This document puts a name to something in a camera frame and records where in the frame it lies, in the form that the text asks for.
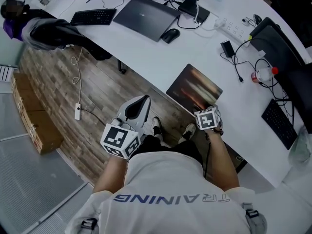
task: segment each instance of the white sneaker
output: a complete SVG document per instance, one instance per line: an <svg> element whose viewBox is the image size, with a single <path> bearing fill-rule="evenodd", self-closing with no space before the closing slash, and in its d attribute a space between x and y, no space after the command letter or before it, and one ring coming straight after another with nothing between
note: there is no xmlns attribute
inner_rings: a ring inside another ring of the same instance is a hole
<svg viewBox="0 0 312 234"><path fill-rule="evenodd" d="M163 138L162 138L162 132L161 132L161 123L158 117L154 117L152 119L152 131L153 131L154 137L158 138L160 142L162 142Z"/></svg>
<svg viewBox="0 0 312 234"><path fill-rule="evenodd" d="M187 140L190 140L193 137L193 135L195 134L195 132L196 132L195 124L193 124L193 123L189 124L186 127L184 134L179 139L179 144L182 143L182 142L185 142Z"/></svg>

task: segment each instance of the black mouse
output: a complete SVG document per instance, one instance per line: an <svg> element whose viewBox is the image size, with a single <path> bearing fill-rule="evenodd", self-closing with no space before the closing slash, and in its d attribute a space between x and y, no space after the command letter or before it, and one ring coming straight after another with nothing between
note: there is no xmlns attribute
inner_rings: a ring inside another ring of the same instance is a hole
<svg viewBox="0 0 312 234"><path fill-rule="evenodd" d="M257 25L259 25L262 22L262 18L256 14L254 14L253 18Z"/></svg>
<svg viewBox="0 0 312 234"><path fill-rule="evenodd" d="M170 29L167 32L165 32L164 34L162 34L162 36L160 38L163 39L166 43L170 43L174 39L178 38L179 36L180 36L179 30Z"/></svg>

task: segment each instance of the wood plank flooring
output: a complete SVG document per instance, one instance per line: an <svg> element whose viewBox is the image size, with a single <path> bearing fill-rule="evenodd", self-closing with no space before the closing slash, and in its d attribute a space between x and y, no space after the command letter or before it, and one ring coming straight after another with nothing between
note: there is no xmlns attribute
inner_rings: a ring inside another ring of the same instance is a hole
<svg viewBox="0 0 312 234"><path fill-rule="evenodd" d="M78 58L80 50L80 47L63 51L26 48L20 69L28 74L37 96L63 134L61 150L95 183L109 155L99 143L104 130L103 124L85 111L82 111L80 121L74 119L80 85L79 82L76 85L72 83L73 78L78 76L78 69L71 64L71 58ZM114 57L96 61L83 49L79 67L82 80L81 106L97 115L104 123L111 122L124 102L144 94L152 100L148 121L144 125L146 134L151 133L152 118L158 116L163 126L164 142L175 146L185 127L194 122L190 114L129 67L125 75L120 74ZM194 142L205 163L208 142L204 133L197 131ZM240 162L235 159L236 153L230 148L229 153L235 166L238 166ZM211 180L210 169L207 179Z"/></svg>

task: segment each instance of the black laptop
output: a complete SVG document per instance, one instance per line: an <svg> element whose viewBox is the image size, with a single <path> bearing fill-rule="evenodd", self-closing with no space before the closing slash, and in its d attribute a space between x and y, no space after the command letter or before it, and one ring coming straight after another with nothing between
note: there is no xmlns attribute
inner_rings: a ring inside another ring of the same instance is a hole
<svg viewBox="0 0 312 234"><path fill-rule="evenodd" d="M179 15L179 11L158 2L131 0L113 21L159 41L161 35Z"/></svg>

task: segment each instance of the charger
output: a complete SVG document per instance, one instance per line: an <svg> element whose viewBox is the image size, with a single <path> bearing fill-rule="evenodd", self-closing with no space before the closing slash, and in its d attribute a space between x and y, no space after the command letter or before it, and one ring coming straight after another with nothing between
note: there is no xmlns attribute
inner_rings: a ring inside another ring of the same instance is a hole
<svg viewBox="0 0 312 234"><path fill-rule="evenodd" d="M234 49L229 40L222 42L221 46L227 58L231 58L233 55L235 55Z"/></svg>

